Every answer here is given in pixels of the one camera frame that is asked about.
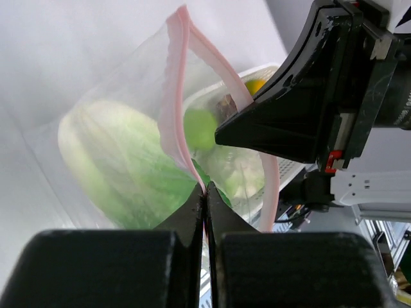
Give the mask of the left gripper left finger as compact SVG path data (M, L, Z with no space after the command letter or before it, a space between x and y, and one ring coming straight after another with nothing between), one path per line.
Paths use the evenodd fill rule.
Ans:
M24 247L2 307L197 307L204 195L153 230L45 230Z

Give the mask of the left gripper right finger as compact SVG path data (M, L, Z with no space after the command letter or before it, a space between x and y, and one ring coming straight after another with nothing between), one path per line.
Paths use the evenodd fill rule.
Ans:
M399 307L371 244L349 232L262 233L207 186L214 307Z

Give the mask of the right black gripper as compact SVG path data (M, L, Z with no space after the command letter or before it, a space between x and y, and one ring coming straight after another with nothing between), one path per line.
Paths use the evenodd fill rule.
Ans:
M336 5L311 7L288 58L253 102L234 115L238 120L250 110L257 121L278 127L292 145L287 152L263 148L264 153L302 163L317 159L320 170L345 169L362 155L400 50L400 39L387 29L387 9L374 1ZM351 16L346 46L345 11ZM334 91L333 122L323 129L321 150Z

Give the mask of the green lettuce leaf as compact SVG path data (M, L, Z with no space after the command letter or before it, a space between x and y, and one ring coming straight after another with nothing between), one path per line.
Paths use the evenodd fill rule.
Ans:
M58 147L88 198L123 228L156 227L197 184L163 152L156 121L117 101L73 108Z

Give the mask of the clear pink zip top bag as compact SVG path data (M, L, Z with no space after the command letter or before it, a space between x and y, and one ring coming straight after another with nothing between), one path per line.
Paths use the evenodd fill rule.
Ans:
M225 85L238 110L251 104L243 79L197 28L188 8L180 6L154 35L73 108L95 101L117 101L152 118L157 123L163 152L181 171L192 176L204 192L213 181L205 183L193 163L184 134L183 102L216 83ZM67 167L58 147L58 128L66 114L28 132L26 140L58 199L63 204L84 206L92 201ZM273 208L263 214L259 223L260 231L264 232L273 227L279 191L270 193L269 198Z

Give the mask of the pale green cabbage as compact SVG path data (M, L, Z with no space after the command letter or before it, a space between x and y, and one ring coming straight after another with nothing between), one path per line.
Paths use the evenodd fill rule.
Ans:
M264 187L265 176L256 151L215 146L198 156L198 163L230 200L250 198Z

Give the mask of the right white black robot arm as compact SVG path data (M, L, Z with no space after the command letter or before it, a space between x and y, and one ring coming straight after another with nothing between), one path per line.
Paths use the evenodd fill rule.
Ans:
M314 1L287 59L215 133L315 171L294 204L410 202L410 2Z

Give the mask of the yellow orange mango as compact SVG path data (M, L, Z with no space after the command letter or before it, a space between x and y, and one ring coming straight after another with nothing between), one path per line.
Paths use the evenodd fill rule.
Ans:
M254 96L266 83L264 79L251 79L245 82L245 86L251 96Z

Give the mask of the red apple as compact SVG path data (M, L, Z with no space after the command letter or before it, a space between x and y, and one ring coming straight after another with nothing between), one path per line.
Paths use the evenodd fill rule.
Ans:
M237 106L230 94L226 94L219 102L216 104L216 116L220 123L224 122L226 119L230 118L233 114L238 111Z

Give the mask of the white perforated plastic basket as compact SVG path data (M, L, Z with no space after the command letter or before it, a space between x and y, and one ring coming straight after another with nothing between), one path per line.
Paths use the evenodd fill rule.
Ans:
M304 167L299 162L279 158L274 162L274 156L264 153L263 148L287 152L291 144L286 140L286 135L278 127L272 126L265 120L257 121L256 116L249 110L247 115L235 119L235 114L220 123L216 116L216 104L226 94L227 89L223 83L216 83L191 95L183 102L185 113L187 109L201 109L210 111L218 122L214 132L214 146L229 146L243 148L258 152L265 176L264 187L255 195L247 199L235 198L230 200L225 193L219 189L223 200L249 223L262 219L263 214L272 210L269 194L282 191L297 176L304 173ZM198 169L205 183L211 180L210 176L198 163L198 156L207 152L191 150L193 163Z

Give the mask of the green apple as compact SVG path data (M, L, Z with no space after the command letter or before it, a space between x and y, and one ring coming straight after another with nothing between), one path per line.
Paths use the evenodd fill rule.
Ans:
M214 147L214 132L218 122L210 111L187 109L183 125L186 142L191 150L209 151Z

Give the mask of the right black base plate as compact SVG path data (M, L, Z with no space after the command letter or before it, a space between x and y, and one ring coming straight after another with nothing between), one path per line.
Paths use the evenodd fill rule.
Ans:
M326 194L306 194L299 190L284 188L279 193L279 203L273 232L297 231L303 223L310 222L314 212L325 213L330 208L332 198Z

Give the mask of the aluminium mounting rail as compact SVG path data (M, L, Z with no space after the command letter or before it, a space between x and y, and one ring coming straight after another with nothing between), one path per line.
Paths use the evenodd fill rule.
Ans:
M410 209L405 204L359 204L353 205L356 224L362 234L372 241L379 232L384 232L387 238L390 253L397 266L409 244L410 236Z

